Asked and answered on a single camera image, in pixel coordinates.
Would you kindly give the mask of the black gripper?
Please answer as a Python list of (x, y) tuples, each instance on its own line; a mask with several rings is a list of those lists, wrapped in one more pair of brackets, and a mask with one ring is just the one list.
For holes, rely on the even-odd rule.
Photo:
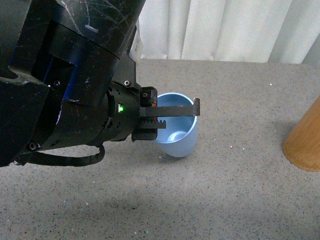
[(194, 98), (191, 105), (157, 106), (158, 91), (152, 86), (126, 87), (112, 81), (107, 98), (108, 119), (96, 138), (99, 143), (124, 141), (129, 135), (133, 141), (153, 141), (158, 136), (157, 129), (166, 129), (167, 123), (148, 117), (197, 117), (201, 114), (199, 98)]

